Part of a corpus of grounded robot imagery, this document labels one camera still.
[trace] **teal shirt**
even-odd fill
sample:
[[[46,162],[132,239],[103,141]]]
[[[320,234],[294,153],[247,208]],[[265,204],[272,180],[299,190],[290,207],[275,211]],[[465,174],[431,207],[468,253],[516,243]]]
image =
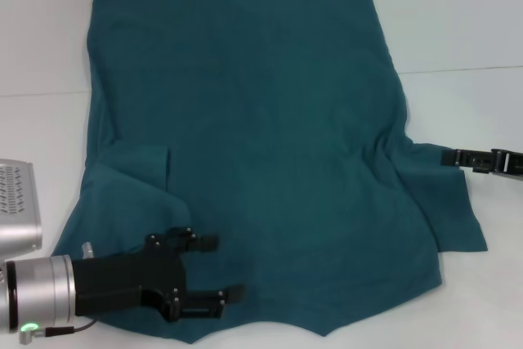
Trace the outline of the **teal shirt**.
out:
[[[372,0],[94,0],[87,45],[86,170],[55,253],[190,226],[221,239],[184,256],[190,288],[246,285],[221,320],[105,323],[186,342],[256,321],[325,335],[438,286],[438,252],[486,250],[463,173],[405,135]]]

